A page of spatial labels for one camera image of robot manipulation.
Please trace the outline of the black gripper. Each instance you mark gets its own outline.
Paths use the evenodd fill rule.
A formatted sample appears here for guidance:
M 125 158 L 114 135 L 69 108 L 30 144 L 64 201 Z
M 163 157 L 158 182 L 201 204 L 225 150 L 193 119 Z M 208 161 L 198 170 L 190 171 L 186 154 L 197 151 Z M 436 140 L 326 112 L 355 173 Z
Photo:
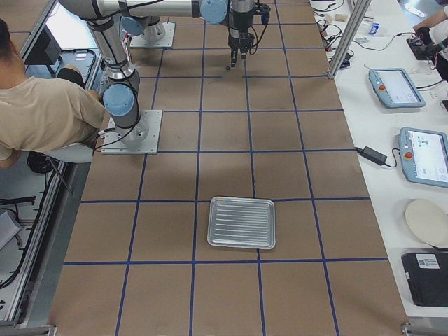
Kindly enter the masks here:
M 230 66 L 235 67 L 237 63 L 238 50 L 241 60 L 246 60 L 248 50 L 254 45 L 255 36 L 247 31 L 229 28 L 228 44 L 231 48 Z

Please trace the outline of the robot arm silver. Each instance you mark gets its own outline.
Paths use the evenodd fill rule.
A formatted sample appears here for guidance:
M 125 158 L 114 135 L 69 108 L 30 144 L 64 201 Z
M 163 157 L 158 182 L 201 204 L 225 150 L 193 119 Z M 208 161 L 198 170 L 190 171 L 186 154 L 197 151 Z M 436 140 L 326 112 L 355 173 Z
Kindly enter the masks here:
M 70 13 L 87 22 L 100 49 L 110 83 L 127 82 L 139 88 L 139 75 L 123 47 L 121 30 L 136 37 L 138 48 L 172 46 L 173 22 L 162 16 L 198 18 L 199 1 L 60 1 Z
M 156 41 L 165 35 L 161 16 L 202 18 L 213 25 L 225 25 L 230 47 L 230 66 L 237 59 L 246 59 L 253 45 L 249 28 L 256 14 L 254 1 L 119 1 L 119 11 L 125 19 L 125 29 L 134 36 L 144 35 Z

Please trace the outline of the second person gloved hand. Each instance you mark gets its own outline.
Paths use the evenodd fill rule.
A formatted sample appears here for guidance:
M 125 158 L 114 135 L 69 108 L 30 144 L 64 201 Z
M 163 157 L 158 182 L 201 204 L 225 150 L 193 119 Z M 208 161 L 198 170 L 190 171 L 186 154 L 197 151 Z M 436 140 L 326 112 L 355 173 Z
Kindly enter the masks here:
M 427 45 L 432 42 L 429 27 L 420 27 L 415 32 L 418 38 L 422 40 L 423 44 Z

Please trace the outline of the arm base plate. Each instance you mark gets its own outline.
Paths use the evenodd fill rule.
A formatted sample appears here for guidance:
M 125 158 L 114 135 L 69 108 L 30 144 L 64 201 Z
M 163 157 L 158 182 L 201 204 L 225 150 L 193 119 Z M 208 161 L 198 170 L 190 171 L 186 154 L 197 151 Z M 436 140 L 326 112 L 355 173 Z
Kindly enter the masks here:
M 114 128 L 104 137 L 104 145 L 100 148 L 105 155 L 155 155 L 158 152 L 158 141 L 162 124 L 162 110 L 140 110 L 139 123 L 129 132 L 128 129 L 117 128 L 114 120 L 109 118 L 108 127 Z
M 133 36 L 130 48 L 133 49 L 168 49 L 174 42 L 175 22 L 158 22 L 147 26 L 143 34 Z

